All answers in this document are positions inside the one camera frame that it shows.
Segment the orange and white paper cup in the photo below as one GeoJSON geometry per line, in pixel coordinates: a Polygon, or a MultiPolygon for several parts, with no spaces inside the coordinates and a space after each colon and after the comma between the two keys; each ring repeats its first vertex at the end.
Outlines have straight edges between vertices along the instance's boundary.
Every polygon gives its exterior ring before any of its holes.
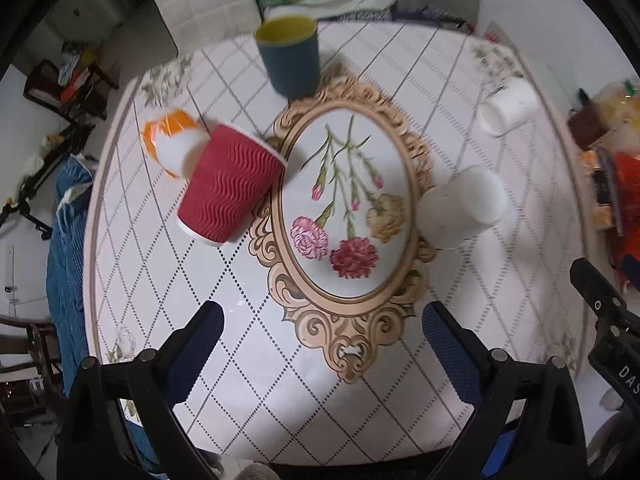
{"type": "Polygon", "coordinates": [[[171,177],[189,180],[210,141],[209,132],[181,108],[164,110],[141,131],[148,155],[171,177]]]}

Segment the red ribbed paper cup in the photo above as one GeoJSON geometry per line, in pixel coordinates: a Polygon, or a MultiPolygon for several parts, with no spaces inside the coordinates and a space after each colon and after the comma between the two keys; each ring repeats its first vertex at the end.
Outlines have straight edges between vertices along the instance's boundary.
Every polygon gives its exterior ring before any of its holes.
{"type": "Polygon", "coordinates": [[[267,142],[221,122],[189,180],[177,212],[178,227],[205,244],[228,242],[286,166],[267,142]]]}

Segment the yellow printed plastic bag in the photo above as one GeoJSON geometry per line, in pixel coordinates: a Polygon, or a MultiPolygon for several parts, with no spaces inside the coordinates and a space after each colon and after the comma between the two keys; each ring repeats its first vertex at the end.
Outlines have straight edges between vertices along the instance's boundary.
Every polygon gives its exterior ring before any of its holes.
{"type": "Polygon", "coordinates": [[[608,130],[639,132],[639,81],[624,79],[605,86],[593,99],[602,125],[608,130]]]}

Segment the white paper cup with calligraphy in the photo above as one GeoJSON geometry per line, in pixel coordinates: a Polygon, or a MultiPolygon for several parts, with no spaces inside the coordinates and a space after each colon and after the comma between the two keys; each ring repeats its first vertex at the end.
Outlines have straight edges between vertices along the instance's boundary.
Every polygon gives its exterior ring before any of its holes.
{"type": "Polygon", "coordinates": [[[416,225],[436,249],[454,249],[495,226],[508,203],[498,174],[471,166],[420,198],[416,225]]]}

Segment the white paper cup lying sideways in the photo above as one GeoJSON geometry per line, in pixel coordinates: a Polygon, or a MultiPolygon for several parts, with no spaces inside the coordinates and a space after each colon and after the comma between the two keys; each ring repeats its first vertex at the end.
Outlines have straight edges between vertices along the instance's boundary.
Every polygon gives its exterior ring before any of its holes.
{"type": "Polygon", "coordinates": [[[498,138],[532,120],[540,110],[535,87],[525,78],[510,77],[478,104],[476,118],[483,131],[498,138]]]}

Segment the white padded chair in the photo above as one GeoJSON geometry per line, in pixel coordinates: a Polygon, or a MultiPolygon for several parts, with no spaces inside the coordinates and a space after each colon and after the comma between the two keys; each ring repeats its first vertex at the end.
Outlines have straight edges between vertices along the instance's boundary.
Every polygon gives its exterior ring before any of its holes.
{"type": "Polygon", "coordinates": [[[154,0],[180,54],[247,35],[262,24],[256,0],[154,0]]]}

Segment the dark wooden chair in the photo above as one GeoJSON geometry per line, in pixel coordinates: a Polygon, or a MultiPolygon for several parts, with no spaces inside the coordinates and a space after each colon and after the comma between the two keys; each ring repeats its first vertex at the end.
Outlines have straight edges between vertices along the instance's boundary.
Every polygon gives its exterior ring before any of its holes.
{"type": "Polygon", "coordinates": [[[103,87],[118,90],[119,83],[100,66],[101,50],[80,41],[65,41],[61,65],[42,60],[28,74],[23,96],[27,101],[67,120],[107,118],[103,87]]]}

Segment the orange patterned packet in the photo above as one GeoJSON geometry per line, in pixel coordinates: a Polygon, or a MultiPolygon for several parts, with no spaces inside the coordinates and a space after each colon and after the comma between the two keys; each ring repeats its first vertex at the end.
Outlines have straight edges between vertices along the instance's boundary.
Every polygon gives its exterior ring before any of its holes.
{"type": "Polygon", "coordinates": [[[593,195],[592,216],[598,231],[607,231],[615,226],[614,209],[608,179],[595,150],[579,155],[582,171],[593,195]]]}

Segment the blue quilted blanket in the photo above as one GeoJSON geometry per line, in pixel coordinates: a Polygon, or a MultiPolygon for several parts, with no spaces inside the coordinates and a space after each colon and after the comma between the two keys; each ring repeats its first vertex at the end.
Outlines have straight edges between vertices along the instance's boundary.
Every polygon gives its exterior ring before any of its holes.
{"type": "Polygon", "coordinates": [[[83,154],[62,162],[54,185],[46,292],[58,335],[63,392],[70,393],[80,362],[89,355],[84,309],[84,241],[98,161],[83,154]]]}

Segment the dark green yellow-lined cup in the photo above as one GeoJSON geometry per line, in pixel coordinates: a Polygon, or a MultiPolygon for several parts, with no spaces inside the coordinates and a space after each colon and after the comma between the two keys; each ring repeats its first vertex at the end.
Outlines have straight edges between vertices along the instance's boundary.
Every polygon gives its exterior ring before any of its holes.
{"type": "Polygon", "coordinates": [[[283,15],[263,22],[254,38],[269,80],[280,96],[312,96],[320,84],[318,22],[305,15],[283,15]]]}

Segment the floral diamond pattern tablecloth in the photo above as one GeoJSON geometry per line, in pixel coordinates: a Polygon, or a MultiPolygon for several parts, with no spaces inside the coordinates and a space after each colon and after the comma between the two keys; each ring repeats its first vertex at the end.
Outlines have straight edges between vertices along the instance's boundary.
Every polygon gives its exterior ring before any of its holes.
{"type": "Polygon", "coordinates": [[[85,312],[105,363],[160,346],[214,300],[224,332],[175,412],[200,448],[249,460],[338,466],[450,444],[471,410],[422,334],[431,300],[515,359],[582,370],[585,308],[568,268],[584,251],[572,168],[546,112],[501,138],[476,119],[518,55],[446,29],[319,28],[323,87],[273,90],[255,40],[239,36],[137,76],[106,138],[86,229],[85,312]],[[220,246],[178,227],[186,192],[145,151],[169,105],[206,127],[270,141],[288,166],[220,246]],[[502,219],[436,249],[416,205],[468,167],[498,174],[502,219]]]}

